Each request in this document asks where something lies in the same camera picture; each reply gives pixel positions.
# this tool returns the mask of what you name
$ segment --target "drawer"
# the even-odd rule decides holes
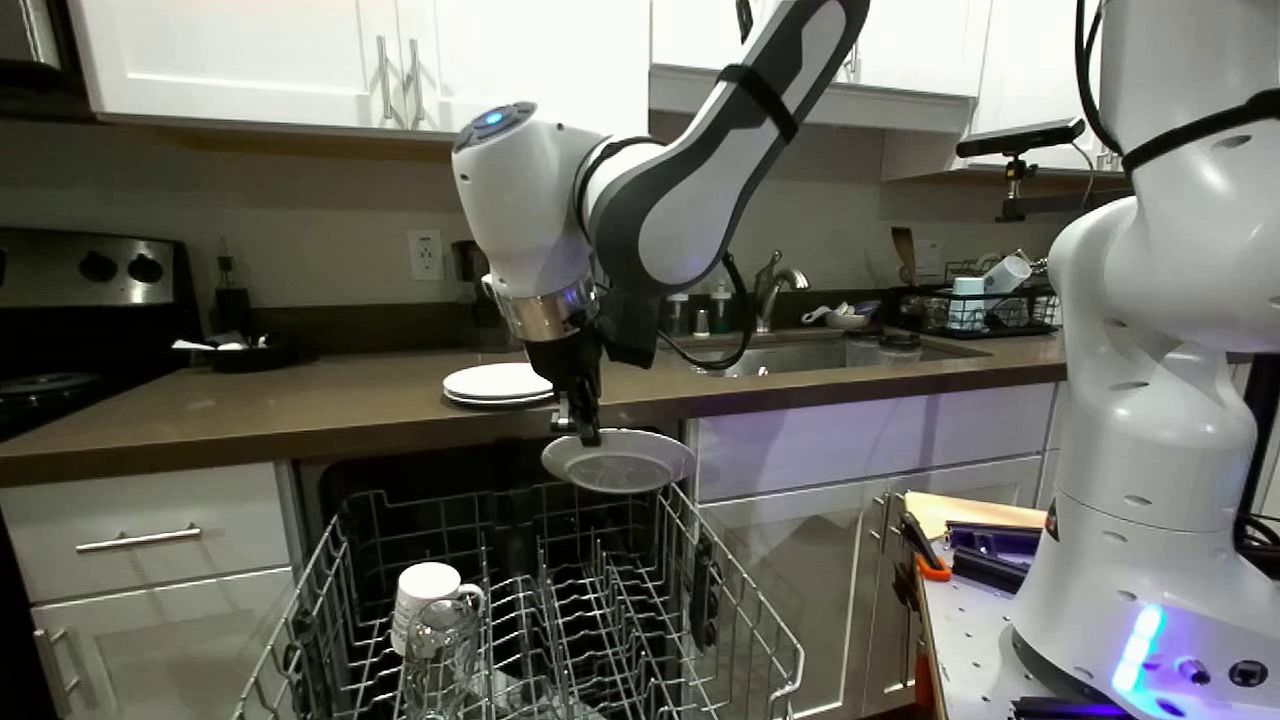
[[[273,464],[3,487],[33,604],[288,565]]]

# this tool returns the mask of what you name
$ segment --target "dishwasher rack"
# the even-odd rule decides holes
[[[490,592],[459,720],[778,720],[806,649],[680,487],[573,483],[445,500],[350,496],[234,720],[421,720],[399,709],[399,568]]]

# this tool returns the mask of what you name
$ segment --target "wall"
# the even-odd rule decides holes
[[[737,255],[778,247],[820,287],[891,284],[891,224],[948,255],[1043,253],[1069,215],[992,224],[1001,190],[880,186],[880,138],[807,127],[744,214]],[[459,302],[416,284],[409,233],[469,235],[439,161],[184,149],[146,127],[0,123],[0,224],[158,233],[191,244],[208,296],[228,247],[265,308]]]

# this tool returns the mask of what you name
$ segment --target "dark countertop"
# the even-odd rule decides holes
[[[603,425],[764,414],[1063,381],[1062,340],[962,345],[980,357],[875,370],[700,376],[659,357],[652,373],[603,363]],[[280,373],[184,370],[0,445],[0,483],[83,482],[247,460],[339,460],[550,435],[550,410],[469,414],[439,381],[501,352],[333,357]]]

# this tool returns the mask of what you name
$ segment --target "stovetop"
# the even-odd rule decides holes
[[[42,373],[0,381],[0,442],[71,418],[154,376]]]
[[[0,228],[0,442],[180,370],[184,244]]]

